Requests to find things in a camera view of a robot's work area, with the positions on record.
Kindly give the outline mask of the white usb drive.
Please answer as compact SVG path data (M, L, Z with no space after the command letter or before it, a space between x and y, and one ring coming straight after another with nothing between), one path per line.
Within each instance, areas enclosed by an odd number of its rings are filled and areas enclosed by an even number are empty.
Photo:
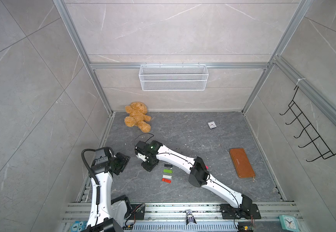
M163 178L172 180L172 176L170 176L170 175L163 175Z

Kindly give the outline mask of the green usb drive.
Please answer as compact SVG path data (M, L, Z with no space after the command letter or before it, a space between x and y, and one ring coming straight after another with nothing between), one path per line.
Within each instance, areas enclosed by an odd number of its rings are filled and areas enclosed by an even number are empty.
M167 174L172 174L172 173L173 173L172 170L168 170L168 169L164 169L163 172L164 172L164 173L167 173Z

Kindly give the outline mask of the red usb drive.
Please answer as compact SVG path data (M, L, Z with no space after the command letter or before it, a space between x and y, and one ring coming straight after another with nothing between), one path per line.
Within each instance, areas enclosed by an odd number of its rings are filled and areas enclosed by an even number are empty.
M166 178L162 178L162 181L166 182L166 183L171 183L171 180L170 179L166 179Z

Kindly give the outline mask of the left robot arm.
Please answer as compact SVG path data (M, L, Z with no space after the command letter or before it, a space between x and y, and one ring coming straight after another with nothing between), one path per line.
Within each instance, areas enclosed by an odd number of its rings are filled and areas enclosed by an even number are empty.
M130 216L132 206L126 195L111 198L113 177L126 168L130 157L112 148L84 149L81 158L92 185L90 216L85 232L122 232L124 219Z

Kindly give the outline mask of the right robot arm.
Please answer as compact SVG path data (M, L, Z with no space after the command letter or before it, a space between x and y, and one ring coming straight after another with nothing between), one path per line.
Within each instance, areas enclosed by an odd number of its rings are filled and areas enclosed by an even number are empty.
M150 144L139 141L135 146L135 154L143 161L142 167L148 172L152 171L160 160L182 169L189 174L188 181L191 185L205 188L224 199L231 206L235 217L250 219L252 199L217 180L209 173L201 157L184 156L155 140Z

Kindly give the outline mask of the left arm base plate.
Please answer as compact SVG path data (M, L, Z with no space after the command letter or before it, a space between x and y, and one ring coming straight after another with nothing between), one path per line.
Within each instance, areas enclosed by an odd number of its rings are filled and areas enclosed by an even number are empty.
M136 220L143 220L145 216L145 207L146 207L145 203L128 205L124 219L135 218Z

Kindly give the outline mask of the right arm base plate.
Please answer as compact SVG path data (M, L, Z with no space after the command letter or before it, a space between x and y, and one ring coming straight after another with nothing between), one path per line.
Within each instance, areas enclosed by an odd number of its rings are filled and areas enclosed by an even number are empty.
M260 211L256 204L248 209L233 208L229 204L220 204L223 219L261 219Z

